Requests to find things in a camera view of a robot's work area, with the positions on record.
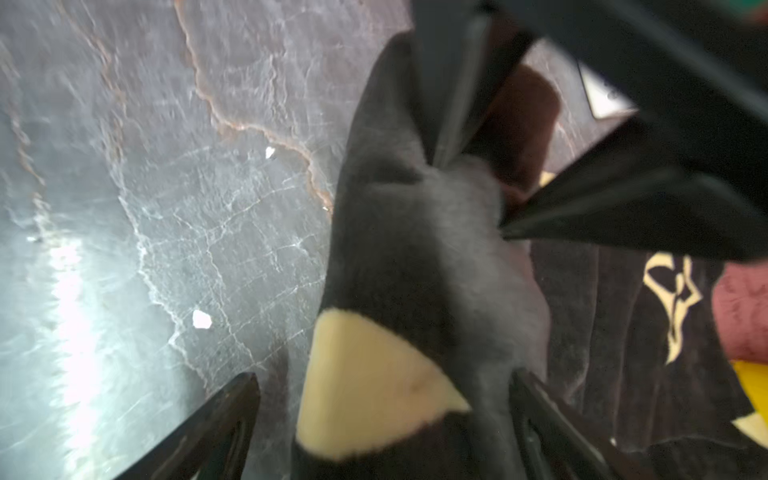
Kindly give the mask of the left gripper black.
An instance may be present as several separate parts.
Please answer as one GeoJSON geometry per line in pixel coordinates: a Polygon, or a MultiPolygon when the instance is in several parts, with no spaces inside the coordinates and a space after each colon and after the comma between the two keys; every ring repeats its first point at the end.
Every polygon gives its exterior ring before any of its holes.
{"type": "Polygon", "coordinates": [[[767,28],[701,1],[498,1],[587,64],[632,117],[509,217],[553,239],[751,262],[767,257],[767,28]]]}

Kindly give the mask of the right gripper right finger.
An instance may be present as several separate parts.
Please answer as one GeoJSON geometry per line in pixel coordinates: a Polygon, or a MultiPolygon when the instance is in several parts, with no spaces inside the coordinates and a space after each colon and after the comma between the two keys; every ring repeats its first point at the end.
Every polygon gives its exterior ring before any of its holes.
{"type": "Polygon", "coordinates": [[[538,377],[513,372],[509,401],[529,479],[654,479],[646,468],[601,437],[538,377]]]}

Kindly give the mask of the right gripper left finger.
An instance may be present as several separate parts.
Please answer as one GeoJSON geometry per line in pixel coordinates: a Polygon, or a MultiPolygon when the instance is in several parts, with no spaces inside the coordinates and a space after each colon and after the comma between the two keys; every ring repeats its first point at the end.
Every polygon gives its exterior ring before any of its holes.
{"type": "Polygon", "coordinates": [[[257,376],[237,375],[119,477],[239,479],[260,399],[257,376]]]}

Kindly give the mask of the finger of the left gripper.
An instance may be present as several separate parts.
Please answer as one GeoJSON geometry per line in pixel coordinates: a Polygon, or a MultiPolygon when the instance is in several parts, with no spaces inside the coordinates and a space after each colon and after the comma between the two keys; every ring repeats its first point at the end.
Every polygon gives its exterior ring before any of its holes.
{"type": "Polygon", "coordinates": [[[497,1],[412,1],[424,148],[445,168],[470,143],[537,36],[497,1]]]}

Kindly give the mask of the black pillowcase with beige flowers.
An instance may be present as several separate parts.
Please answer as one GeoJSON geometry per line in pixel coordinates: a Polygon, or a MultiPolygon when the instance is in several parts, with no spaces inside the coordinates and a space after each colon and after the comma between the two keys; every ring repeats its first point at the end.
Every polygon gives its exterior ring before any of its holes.
{"type": "Polygon", "coordinates": [[[509,404],[538,376],[661,479],[763,479],[767,428],[721,347],[719,262],[505,241],[559,113],[521,66],[468,153],[428,164],[413,42],[378,56],[337,185],[294,479],[521,479],[509,404]]]}

